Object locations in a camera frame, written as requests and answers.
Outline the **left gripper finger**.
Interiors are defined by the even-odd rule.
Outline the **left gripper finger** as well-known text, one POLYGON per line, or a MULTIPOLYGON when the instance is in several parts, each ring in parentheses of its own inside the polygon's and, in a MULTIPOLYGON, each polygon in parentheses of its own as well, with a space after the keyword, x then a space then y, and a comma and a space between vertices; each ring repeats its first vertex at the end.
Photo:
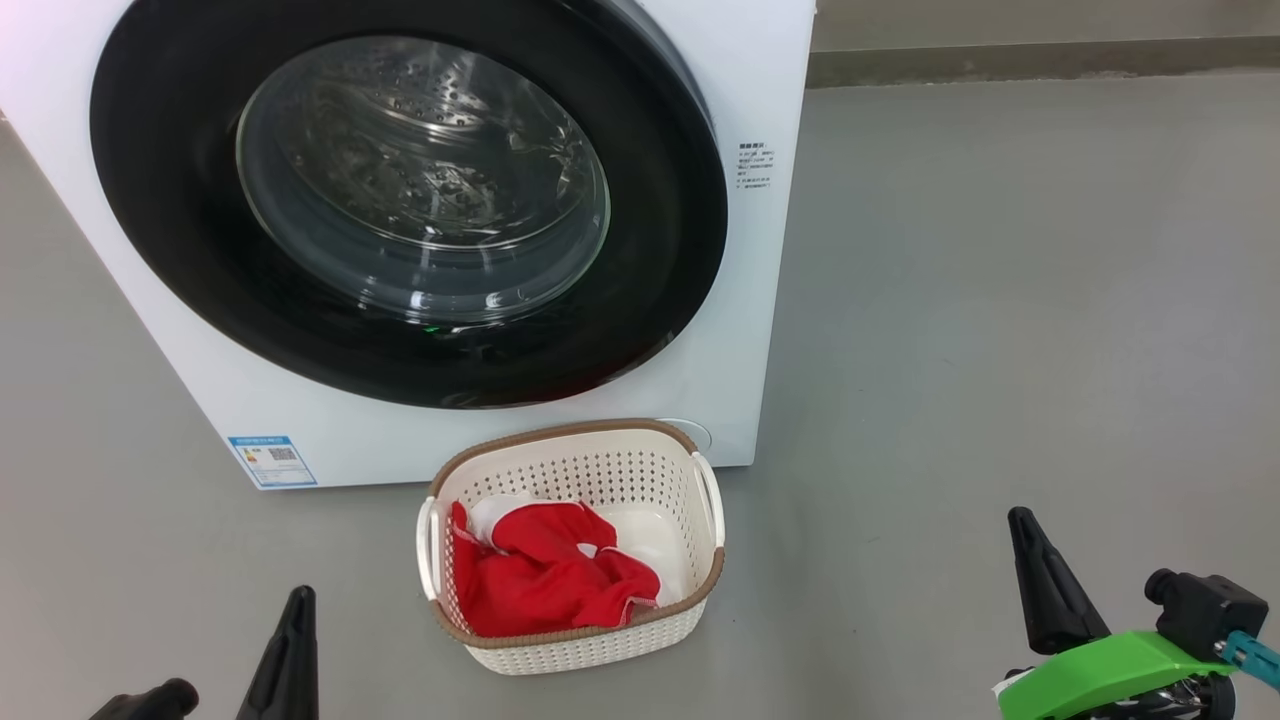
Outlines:
POLYGON ((316 593, 298 585, 250 682, 238 719, 317 719, 316 593))

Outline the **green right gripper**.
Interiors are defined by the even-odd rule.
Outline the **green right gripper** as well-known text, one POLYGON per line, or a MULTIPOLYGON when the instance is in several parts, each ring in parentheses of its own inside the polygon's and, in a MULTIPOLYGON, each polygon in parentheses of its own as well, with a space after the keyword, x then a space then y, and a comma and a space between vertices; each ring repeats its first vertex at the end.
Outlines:
POLYGON ((1070 719, 1190 676, 1236 671, 1198 660, 1157 632, 1111 635, 1033 511, 1012 507, 1007 524, 1028 646, 1051 657, 995 688, 1002 719, 1070 719))

